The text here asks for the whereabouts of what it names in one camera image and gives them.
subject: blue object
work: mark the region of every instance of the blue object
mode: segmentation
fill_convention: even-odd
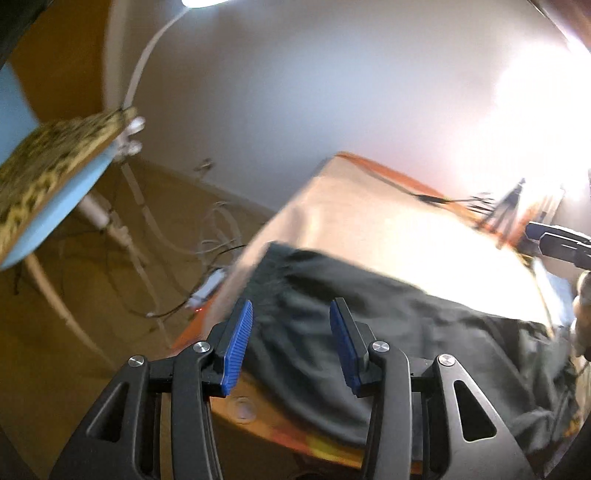
[[[240,368],[242,366],[242,360],[244,359],[248,339],[251,335],[251,330],[252,303],[250,300],[246,300],[242,307],[242,311],[240,312],[240,317],[234,327],[228,350],[223,359],[221,390],[224,396],[229,395],[238,382],[238,376],[240,375]]]
[[[8,63],[5,64],[0,69],[0,165],[38,126],[39,121],[29,108],[14,71]],[[115,146],[111,144],[51,198],[19,237],[0,264],[0,270],[20,262],[41,245],[90,191],[113,160],[115,153]]]
[[[330,302],[330,330],[336,340],[336,350],[339,354],[340,367],[343,371],[345,383],[357,395],[361,388],[359,365],[353,340],[339,310],[336,300]]]

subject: leopard print surface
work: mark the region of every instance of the leopard print surface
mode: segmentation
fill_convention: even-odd
[[[0,264],[43,206],[136,116],[134,108],[42,124],[0,165]]]

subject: dark green fabric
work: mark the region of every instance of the dark green fabric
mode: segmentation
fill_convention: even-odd
[[[345,385],[329,326],[335,297],[407,356],[454,355],[527,454],[559,440],[577,410],[567,330],[551,340],[541,325],[477,312],[280,244],[269,246],[243,295],[255,313],[245,369],[287,414],[343,443],[365,443],[371,400]]]

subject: black cable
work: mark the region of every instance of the black cable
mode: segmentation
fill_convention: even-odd
[[[246,245],[238,245],[236,247],[226,248],[225,250],[218,252],[217,255],[215,257],[213,257],[213,260],[211,262],[209,262],[209,265],[207,265],[205,272],[201,275],[201,277],[199,277],[199,281],[193,286],[193,288],[191,289],[191,293],[189,294],[189,296],[185,300],[183,300],[176,307],[172,308],[171,310],[167,311],[166,313],[162,313],[160,315],[153,315],[150,318],[162,318],[162,317],[172,315],[173,313],[176,313],[177,311],[179,311],[189,301],[189,299],[191,298],[191,295],[193,295],[193,292],[195,292],[195,290],[197,290],[198,286],[201,285],[201,283],[203,283],[203,280],[212,271],[213,264],[216,262],[216,260],[221,255],[227,254],[228,252],[232,252],[233,250],[237,250],[238,248],[244,248],[244,247],[246,247]]]
[[[470,198],[467,199],[448,199],[448,198],[443,198],[443,197],[437,197],[435,195],[426,195],[426,194],[419,194],[419,193],[414,193],[411,190],[406,189],[405,187],[402,187],[402,185],[399,185],[398,183],[380,175],[379,173],[374,172],[373,170],[371,170],[370,168],[367,167],[363,167],[363,166],[359,166],[363,171],[365,171],[366,173],[368,173],[370,176],[372,176],[375,179],[378,179],[381,182],[384,182],[387,185],[390,185],[391,187],[397,189],[399,192],[402,193],[406,193],[407,195],[410,195],[412,197],[415,197],[417,200],[424,202],[424,203],[428,203],[430,205],[449,205],[451,203],[470,203],[470,202],[475,202],[475,203],[481,203],[483,205],[494,205],[494,200],[490,197],[486,197],[487,195],[490,195],[489,192],[483,192],[483,193],[479,193],[478,195],[474,195]]]
[[[117,287],[117,285],[115,283],[115,279],[113,278],[113,276],[111,274],[111,269],[109,267],[109,251],[110,250],[108,248],[107,240],[108,239],[107,239],[107,237],[105,235],[105,271],[106,271],[107,279],[109,280],[109,284],[111,285],[111,288],[115,292],[115,295],[117,296],[117,298],[121,302],[121,305],[123,305],[124,309],[127,310],[129,313],[131,313],[133,315],[136,315],[136,316],[139,316],[139,317],[142,317],[144,319],[160,319],[160,318],[163,318],[163,317],[172,316],[174,313],[178,312],[189,301],[189,299],[191,298],[191,295],[193,294],[193,292],[195,292],[195,290],[197,290],[198,286],[201,285],[201,283],[207,277],[207,275],[209,275],[209,273],[211,272],[211,269],[212,269],[213,264],[216,262],[216,260],[221,255],[227,254],[228,252],[232,252],[234,250],[237,250],[238,248],[244,248],[244,247],[246,247],[246,245],[238,245],[236,247],[226,248],[225,250],[223,250],[221,252],[218,252],[216,254],[216,256],[213,257],[212,261],[209,262],[209,264],[207,265],[207,268],[205,269],[205,271],[199,277],[198,282],[191,289],[191,293],[181,303],[179,303],[178,305],[176,305],[175,307],[173,307],[172,309],[170,309],[169,311],[167,311],[165,313],[160,313],[158,315],[148,316],[147,314],[142,313],[142,312],[139,312],[139,311],[133,309],[132,307],[130,307],[127,304],[127,302],[123,299],[123,296],[121,295],[121,292],[119,291],[119,288]]]

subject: table surface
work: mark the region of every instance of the table surface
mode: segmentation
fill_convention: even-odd
[[[427,205],[377,176],[440,196],[369,160],[339,154],[244,249],[217,296],[177,339],[177,349],[207,336],[226,317],[271,241],[320,251],[475,310],[548,325],[536,282],[512,248],[497,249],[496,238],[475,231],[469,212],[461,207]],[[361,450],[289,421],[246,373],[228,398],[212,399],[212,409],[240,428],[298,452],[361,465]]]

